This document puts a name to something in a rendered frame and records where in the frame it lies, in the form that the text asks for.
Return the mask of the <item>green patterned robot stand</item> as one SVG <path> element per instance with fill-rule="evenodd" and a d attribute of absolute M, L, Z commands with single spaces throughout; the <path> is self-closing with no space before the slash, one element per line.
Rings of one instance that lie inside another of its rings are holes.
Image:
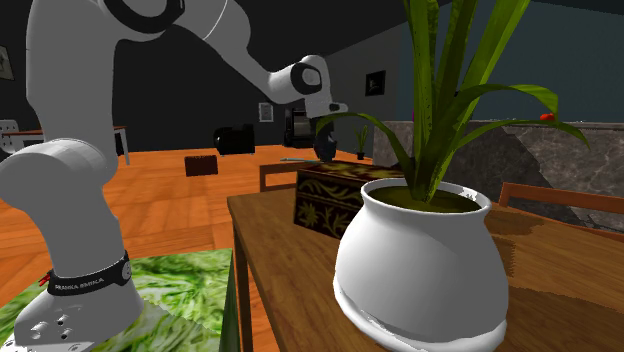
<path fill-rule="evenodd" d="M 240 352 L 230 249 L 131 261 L 145 300 L 136 322 L 99 343 L 63 344 L 57 352 Z"/>

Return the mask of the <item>grey framed wall picture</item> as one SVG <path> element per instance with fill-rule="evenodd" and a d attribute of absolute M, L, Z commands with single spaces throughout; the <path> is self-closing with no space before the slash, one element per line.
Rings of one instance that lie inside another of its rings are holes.
<path fill-rule="evenodd" d="M 10 57 L 7 48 L 0 45 L 0 79 L 14 80 Z"/>

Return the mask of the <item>grey marble counter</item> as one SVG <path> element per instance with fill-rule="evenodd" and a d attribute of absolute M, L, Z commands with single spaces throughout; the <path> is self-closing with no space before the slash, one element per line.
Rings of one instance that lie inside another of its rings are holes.
<path fill-rule="evenodd" d="M 503 182 L 624 198 L 624 123 L 570 123 L 590 147 L 560 130 L 507 125 L 484 133 L 453 156 L 443 181 L 498 202 Z M 374 129 L 373 164 L 398 165 L 387 136 Z M 624 233 L 624 215 L 510 199 L 511 207 L 574 225 Z"/>

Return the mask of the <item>dark brown box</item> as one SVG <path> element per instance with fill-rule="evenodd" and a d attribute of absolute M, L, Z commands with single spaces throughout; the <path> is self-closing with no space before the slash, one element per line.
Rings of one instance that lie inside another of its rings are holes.
<path fill-rule="evenodd" d="M 184 158 L 187 177 L 216 175 L 218 162 L 215 155 L 186 156 Z"/>

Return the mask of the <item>black appliance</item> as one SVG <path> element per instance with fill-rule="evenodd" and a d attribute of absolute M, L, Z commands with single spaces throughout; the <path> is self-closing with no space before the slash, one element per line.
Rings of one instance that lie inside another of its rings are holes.
<path fill-rule="evenodd" d="M 311 120 L 304 109 L 285 110 L 285 131 L 283 145 L 293 148 L 312 148 L 315 135 Z"/>

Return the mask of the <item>wooden chair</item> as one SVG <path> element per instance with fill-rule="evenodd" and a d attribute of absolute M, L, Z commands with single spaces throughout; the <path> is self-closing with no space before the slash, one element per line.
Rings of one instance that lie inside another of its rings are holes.
<path fill-rule="evenodd" d="M 500 207 L 507 207 L 511 198 L 540 201 L 556 205 L 571 206 L 583 209 L 597 210 L 608 213 L 624 215 L 624 198 L 600 194 L 561 190 L 504 182 L 498 200 Z M 568 228 L 574 228 L 583 232 L 598 235 L 610 240 L 624 243 L 624 234 L 614 231 L 590 228 L 580 225 L 561 222 L 552 218 L 520 210 L 521 215 L 527 215 L 529 227 L 536 225 L 559 224 Z"/>
<path fill-rule="evenodd" d="M 269 174 L 280 174 L 280 173 L 289 173 L 289 172 L 295 172 L 299 169 L 305 168 L 305 167 L 309 167 L 311 166 L 311 163 L 308 162 L 291 162 L 291 163 L 279 163 L 279 164 L 267 164 L 267 165 L 260 165 L 259 166 L 259 190 L 261 192 L 268 192 L 268 191 L 277 191 L 277 190 L 285 190 L 285 189 L 291 189 L 291 188 L 295 188 L 296 184 L 295 183 L 290 183 L 290 184 L 279 184 L 279 185 L 273 185 L 273 186 L 268 186 L 266 181 L 267 181 L 267 176 Z"/>

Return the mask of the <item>white chair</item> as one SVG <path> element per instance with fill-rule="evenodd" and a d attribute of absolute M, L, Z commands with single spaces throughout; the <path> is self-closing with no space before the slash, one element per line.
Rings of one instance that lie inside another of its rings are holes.
<path fill-rule="evenodd" d="M 28 135 L 20 135 L 15 120 L 0 120 L 0 148 L 7 154 L 14 154 L 24 147 Z"/>

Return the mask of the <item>small potted plant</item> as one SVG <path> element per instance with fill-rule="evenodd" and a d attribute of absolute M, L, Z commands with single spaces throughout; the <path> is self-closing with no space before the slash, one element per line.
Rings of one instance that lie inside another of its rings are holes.
<path fill-rule="evenodd" d="M 355 129 L 354 134 L 357 141 L 356 156 L 358 160 L 363 160 L 365 156 L 364 147 L 368 137 L 368 126 L 364 125 L 360 130 Z"/>

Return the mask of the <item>dark framed wall picture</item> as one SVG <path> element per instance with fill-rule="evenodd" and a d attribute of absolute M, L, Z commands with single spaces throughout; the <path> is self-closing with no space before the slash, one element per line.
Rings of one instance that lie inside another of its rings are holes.
<path fill-rule="evenodd" d="M 366 75 L 365 95 L 379 96 L 385 93 L 386 71 L 372 72 Z"/>

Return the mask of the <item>green plant in white pot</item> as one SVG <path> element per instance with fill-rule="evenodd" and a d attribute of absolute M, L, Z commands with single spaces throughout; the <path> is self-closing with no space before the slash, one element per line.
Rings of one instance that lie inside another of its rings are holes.
<path fill-rule="evenodd" d="M 530 0 L 495 0 L 471 59 L 479 0 L 452 0 L 435 48 L 437 0 L 403 0 L 413 52 L 413 147 L 392 147 L 399 178 L 365 183 L 341 238 L 333 286 L 344 314 L 392 351 L 494 352 L 503 342 L 508 281 L 484 219 L 490 200 L 443 177 L 477 137 L 467 125 Z"/>

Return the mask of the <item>black cylinder thing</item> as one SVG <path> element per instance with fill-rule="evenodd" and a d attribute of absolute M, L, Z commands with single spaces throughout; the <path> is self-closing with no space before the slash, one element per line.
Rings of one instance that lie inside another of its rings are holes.
<path fill-rule="evenodd" d="M 214 131 L 214 145 L 221 156 L 255 153 L 255 134 L 252 124 L 221 127 Z"/>

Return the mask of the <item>dark ornate patterned box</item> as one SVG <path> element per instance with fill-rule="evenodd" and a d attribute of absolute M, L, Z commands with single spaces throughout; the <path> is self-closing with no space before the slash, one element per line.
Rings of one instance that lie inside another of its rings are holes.
<path fill-rule="evenodd" d="M 361 187 L 384 178 L 403 178 L 403 172 L 346 161 L 302 168 L 297 171 L 293 221 L 340 239 L 363 206 Z"/>

